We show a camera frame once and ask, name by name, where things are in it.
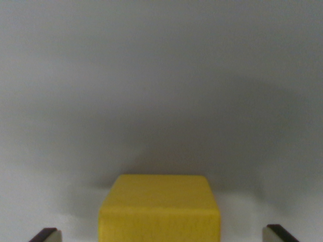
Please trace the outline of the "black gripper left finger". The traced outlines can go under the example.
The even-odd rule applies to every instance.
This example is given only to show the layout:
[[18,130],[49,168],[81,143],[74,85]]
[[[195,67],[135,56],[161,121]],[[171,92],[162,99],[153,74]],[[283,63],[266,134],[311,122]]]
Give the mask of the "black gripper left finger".
[[62,232],[57,228],[43,228],[29,242],[62,242]]

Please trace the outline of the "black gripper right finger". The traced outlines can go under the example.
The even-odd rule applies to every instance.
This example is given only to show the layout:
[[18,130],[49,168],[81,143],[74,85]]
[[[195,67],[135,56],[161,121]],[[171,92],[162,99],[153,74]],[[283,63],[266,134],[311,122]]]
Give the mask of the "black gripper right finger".
[[262,242],[299,242],[280,224],[268,224],[262,229]]

